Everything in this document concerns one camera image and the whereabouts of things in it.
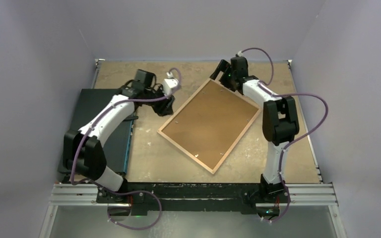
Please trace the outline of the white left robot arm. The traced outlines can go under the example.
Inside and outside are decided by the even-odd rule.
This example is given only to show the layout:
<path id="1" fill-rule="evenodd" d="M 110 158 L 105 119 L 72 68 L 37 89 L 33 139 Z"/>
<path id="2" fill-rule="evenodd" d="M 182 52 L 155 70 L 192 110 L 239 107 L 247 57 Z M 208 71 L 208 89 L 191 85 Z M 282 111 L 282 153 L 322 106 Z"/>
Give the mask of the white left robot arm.
<path id="1" fill-rule="evenodd" d="M 160 117 L 174 113 L 174 93 L 182 86 L 182 74 L 173 67 L 166 75 L 157 83 L 154 73 L 138 69 L 134 79 L 118 88 L 89 123 L 64 134 L 62 160 L 70 170 L 71 184 L 77 184 L 74 177 L 79 174 L 109 190 L 109 197 L 116 203 L 127 199 L 128 189 L 123 186 L 126 181 L 109 167 L 103 147 L 115 129 L 140 106 L 150 106 Z"/>

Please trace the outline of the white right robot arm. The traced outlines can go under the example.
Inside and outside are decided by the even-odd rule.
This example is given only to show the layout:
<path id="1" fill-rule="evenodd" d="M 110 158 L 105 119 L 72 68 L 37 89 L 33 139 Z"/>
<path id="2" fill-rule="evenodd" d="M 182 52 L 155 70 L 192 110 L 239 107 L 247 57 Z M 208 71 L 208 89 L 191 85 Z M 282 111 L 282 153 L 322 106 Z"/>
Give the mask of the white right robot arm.
<path id="1" fill-rule="evenodd" d="M 256 76 L 249 75 L 245 57 L 233 57 L 230 61 L 222 59 L 210 79 L 215 80 L 220 73 L 221 85 L 250 98 L 262 108 L 262 133 L 268 149 L 258 194 L 263 201 L 270 202 L 284 191 L 287 146 L 300 130 L 295 99 L 278 96 Z"/>

